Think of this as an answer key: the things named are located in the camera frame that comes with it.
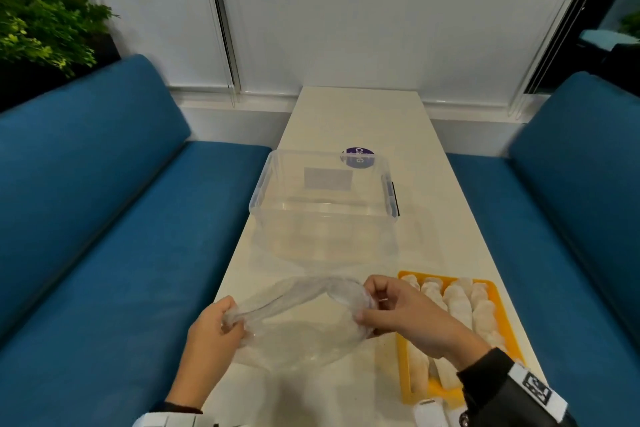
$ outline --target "yellow tray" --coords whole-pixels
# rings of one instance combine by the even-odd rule
[[[405,275],[415,275],[420,285],[423,284],[424,279],[426,279],[427,277],[440,278],[442,279],[442,283],[444,284],[443,290],[446,289],[451,282],[458,279],[457,277],[443,277],[441,275],[430,275],[418,272],[409,272],[406,270],[398,272],[398,278],[402,278]],[[496,288],[495,284],[493,282],[490,282],[489,280],[474,279],[474,282],[481,282],[482,284],[487,285],[489,300],[495,304],[495,320],[498,322],[498,332],[502,335],[502,337],[504,337],[504,343],[507,352],[511,359],[523,361],[522,353],[520,352],[520,348],[518,347],[518,343],[516,342],[513,330],[511,330],[511,325],[509,324],[509,320],[507,319],[507,313],[504,311],[504,306],[502,306],[500,294],[498,294],[498,289]],[[429,384],[426,391],[412,391],[411,377],[409,374],[409,359],[406,349],[407,340],[400,334],[396,334],[396,340],[398,368],[400,369],[400,388],[402,391],[403,403],[414,405],[420,400],[424,400],[425,398],[441,397],[444,398],[444,400],[446,400],[452,408],[462,406],[465,401],[462,395],[462,388],[444,390],[440,382],[435,378],[429,377]]]

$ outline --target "tabletop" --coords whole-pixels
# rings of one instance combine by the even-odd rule
[[[419,95],[304,87],[278,149],[349,148],[387,158],[401,215],[395,224],[396,261],[339,272],[360,280],[371,273],[396,275],[400,269],[492,280],[527,366],[544,379]],[[258,235],[250,216],[216,299],[232,295],[241,302],[282,278],[310,272],[269,257],[257,245]],[[307,374],[278,375],[233,364],[207,400],[205,411],[221,427],[413,425],[411,409],[400,400],[393,335],[368,340],[344,358]]]

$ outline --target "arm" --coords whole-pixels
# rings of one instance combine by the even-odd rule
[[[356,321],[375,334],[400,333],[429,357],[448,359],[459,371],[470,427],[575,426],[555,392],[409,283],[372,275],[365,288],[379,310],[363,310]],[[548,397],[547,404],[536,396]]]
[[[169,395],[140,417],[134,427],[164,427],[168,419],[175,427],[212,427],[213,421],[202,415],[202,406],[222,376],[244,336],[242,323],[230,331],[222,328],[222,316],[236,303],[233,298],[211,304],[189,328],[178,373]]]

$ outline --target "blue seat cushion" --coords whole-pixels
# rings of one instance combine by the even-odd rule
[[[268,148],[192,142],[0,350],[5,425],[132,425],[166,395]]]
[[[640,348],[639,128],[640,98],[577,73],[509,155]]]
[[[190,134],[140,55],[0,115],[0,337]]]
[[[508,162],[449,162],[551,388],[580,427],[635,425],[640,356]]]

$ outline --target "hand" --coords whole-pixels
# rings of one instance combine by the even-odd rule
[[[431,358],[446,358],[461,371],[491,350],[480,336],[399,278],[372,275],[365,289],[379,310],[364,309],[356,322],[376,334],[400,333]]]
[[[228,332],[222,328],[222,316],[235,305],[233,298],[227,296],[204,309],[191,325],[167,402],[202,409],[244,337],[242,323]]]

